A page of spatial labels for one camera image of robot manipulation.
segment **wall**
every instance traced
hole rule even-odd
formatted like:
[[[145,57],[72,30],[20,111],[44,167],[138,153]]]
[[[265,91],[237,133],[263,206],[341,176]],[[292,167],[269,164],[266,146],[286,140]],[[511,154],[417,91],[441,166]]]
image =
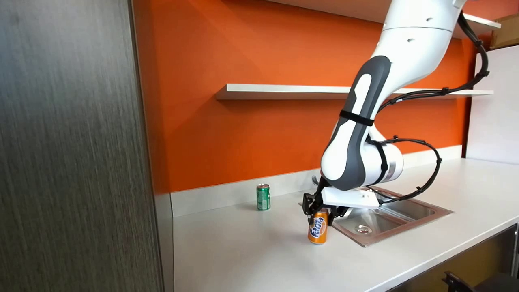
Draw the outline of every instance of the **wall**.
[[[214,94],[226,83],[351,85],[380,36],[380,25],[260,0],[138,4],[151,21],[140,55],[156,193],[318,167],[342,103]],[[472,60],[471,44],[454,39],[414,86],[461,85]],[[466,120],[466,99],[440,99],[388,109],[378,127],[441,148],[464,143]]]

